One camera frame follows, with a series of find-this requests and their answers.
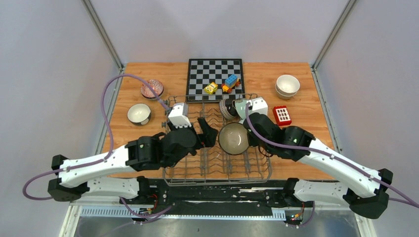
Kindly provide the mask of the dark teal glazed bowl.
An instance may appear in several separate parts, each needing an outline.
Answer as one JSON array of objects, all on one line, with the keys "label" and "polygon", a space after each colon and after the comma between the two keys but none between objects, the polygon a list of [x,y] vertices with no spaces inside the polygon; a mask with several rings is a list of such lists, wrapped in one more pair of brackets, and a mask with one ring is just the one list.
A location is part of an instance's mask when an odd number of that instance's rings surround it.
[{"label": "dark teal glazed bowl", "polygon": [[249,147],[248,130],[241,123],[229,123],[220,130],[218,143],[227,154],[240,155]]}]

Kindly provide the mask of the mint green bowl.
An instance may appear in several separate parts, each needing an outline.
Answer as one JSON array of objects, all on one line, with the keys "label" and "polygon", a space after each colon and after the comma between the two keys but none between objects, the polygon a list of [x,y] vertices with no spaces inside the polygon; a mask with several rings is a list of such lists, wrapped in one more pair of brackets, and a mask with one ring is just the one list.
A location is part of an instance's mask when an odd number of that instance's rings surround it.
[{"label": "mint green bowl", "polygon": [[236,112],[240,119],[246,118],[246,104],[248,103],[247,99],[236,99],[234,100],[234,106],[236,109]]}]

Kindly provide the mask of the beige floral bowl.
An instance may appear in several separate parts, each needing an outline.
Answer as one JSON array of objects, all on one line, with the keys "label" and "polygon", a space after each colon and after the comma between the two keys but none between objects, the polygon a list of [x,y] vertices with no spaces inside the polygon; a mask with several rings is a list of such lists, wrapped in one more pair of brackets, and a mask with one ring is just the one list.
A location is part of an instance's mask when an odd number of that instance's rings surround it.
[{"label": "beige floral bowl", "polygon": [[293,96],[295,96],[297,94],[297,92],[295,93],[291,93],[291,94],[286,94],[283,91],[279,90],[277,87],[275,87],[276,90],[276,94],[279,98],[283,99],[283,100],[289,100],[291,99]]}]

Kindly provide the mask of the teal white dotted bowl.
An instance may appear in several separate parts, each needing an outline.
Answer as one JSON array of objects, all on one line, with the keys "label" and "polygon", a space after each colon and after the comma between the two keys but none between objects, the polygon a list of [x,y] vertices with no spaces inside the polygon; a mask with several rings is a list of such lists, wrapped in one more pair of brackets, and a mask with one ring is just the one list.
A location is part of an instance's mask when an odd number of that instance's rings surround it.
[{"label": "teal white dotted bowl", "polygon": [[135,104],[128,110],[127,118],[134,125],[146,125],[151,119],[151,109],[146,104]]}]

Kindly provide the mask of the blue zigzag bowl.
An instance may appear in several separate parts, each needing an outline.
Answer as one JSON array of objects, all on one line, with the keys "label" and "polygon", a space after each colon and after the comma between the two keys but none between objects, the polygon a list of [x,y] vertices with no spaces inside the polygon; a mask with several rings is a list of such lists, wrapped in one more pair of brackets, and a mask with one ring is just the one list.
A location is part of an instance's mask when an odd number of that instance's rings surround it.
[{"label": "blue zigzag bowl", "polygon": [[152,92],[154,91],[157,95],[162,95],[164,92],[164,85],[162,84],[162,82],[160,82],[159,80],[156,79],[150,79],[147,81],[147,84],[149,86],[147,86],[145,83],[142,85],[141,87],[141,95],[154,95],[155,94]]}]

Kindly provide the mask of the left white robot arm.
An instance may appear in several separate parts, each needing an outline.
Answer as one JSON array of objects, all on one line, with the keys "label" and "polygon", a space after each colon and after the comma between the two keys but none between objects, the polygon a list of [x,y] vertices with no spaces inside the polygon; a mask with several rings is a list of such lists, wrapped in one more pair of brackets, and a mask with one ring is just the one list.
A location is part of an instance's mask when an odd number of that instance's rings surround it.
[{"label": "left white robot arm", "polygon": [[176,128],[170,132],[142,136],[110,153],[88,158],[68,159],[56,155],[51,167],[57,168],[56,178],[48,183],[48,193],[55,201],[75,201],[86,196],[110,196],[134,199],[147,203],[152,196],[149,179],[112,178],[112,174],[176,166],[187,155],[196,155],[202,148],[216,144],[218,130],[210,127],[205,118],[198,118],[201,133],[193,126]]}]

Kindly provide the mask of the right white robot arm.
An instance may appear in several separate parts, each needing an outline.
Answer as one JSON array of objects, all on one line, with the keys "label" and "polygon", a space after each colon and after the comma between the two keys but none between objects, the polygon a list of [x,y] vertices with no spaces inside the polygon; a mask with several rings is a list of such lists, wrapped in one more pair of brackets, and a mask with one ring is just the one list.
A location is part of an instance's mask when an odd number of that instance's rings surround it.
[{"label": "right white robot arm", "polygon": [[266,115],[253,113],[244,120],[251,145],[267,153],[315,167],[336,179],[335,183],[289,178],[281,193],[288,206],[319,201],[347,206],[354,213],[378,219],[388,207],[393,173],[350,161],[298,126],[280,128]]}]

